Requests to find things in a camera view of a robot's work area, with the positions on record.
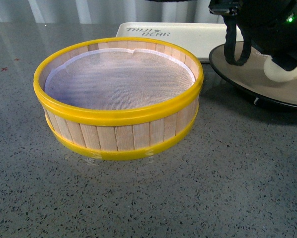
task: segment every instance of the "black plate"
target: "black plate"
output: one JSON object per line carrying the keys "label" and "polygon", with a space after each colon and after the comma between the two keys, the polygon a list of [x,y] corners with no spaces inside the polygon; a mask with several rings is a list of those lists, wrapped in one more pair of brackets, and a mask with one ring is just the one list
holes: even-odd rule
{"label": "black plate", "polygon": [[[236,59],[242,51],[243,42],[236,43]],[[248,62],[235,66],[225,61],[224,45],[214,48],[209,55],[210,65],[214,71],[227,82],[255,97],[255,104],[263,100],[267,103],[297,108],[297,79],[278,83],[267,78],[263,64],[267,56],[252,48]]]}

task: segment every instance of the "black strap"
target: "black strap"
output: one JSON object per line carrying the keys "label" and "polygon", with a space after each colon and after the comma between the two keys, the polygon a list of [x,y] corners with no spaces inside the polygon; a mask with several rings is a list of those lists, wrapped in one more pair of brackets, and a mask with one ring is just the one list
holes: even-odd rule
{"label": "black strap", "polygon": [[226,43],[224,45],[224,56],[226,61],[229,64],[242,66],[250,57],[251,38],[245,31],[241,30],[241,34],[243,36],[243,49],[240,59],[236,60],[234,57],[237,38],[236,19],[234,16],[223,16],[223,21],[227,26]]}

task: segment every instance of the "white tray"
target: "white tray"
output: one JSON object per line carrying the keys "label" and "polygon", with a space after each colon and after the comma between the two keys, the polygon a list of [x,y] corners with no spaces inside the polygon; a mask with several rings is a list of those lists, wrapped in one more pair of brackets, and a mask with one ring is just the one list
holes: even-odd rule
{"label": "white tray", "polygon": [[[193,53],[201,62],[209,62],[210,51],[225,43],[226,26],[208,23],[126,22],[117,37],[145,37],[167,41]],[[237,41],[243,41],[237,29]]]}

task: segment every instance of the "green light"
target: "green light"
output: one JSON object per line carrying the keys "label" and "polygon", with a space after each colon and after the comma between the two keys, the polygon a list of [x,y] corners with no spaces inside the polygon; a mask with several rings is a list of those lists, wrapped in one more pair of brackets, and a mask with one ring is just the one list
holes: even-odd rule
{"label": "green light", "polygon": [[291,23],[294,21],[294,13],[292,13],[288,18],[287,18],[287,22]]}

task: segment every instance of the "black device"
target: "black device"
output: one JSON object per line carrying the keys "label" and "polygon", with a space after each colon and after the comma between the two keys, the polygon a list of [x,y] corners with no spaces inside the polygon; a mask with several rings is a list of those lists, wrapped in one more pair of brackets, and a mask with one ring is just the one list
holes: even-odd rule
{"label": "black device", "polygon": [[[287,71],[297,67],[297,0],[211,0],[209,10],[227,25],[228,63],[243,65],[253,46]],[[244,38],[239,60],[234,58],[236,25]]]}

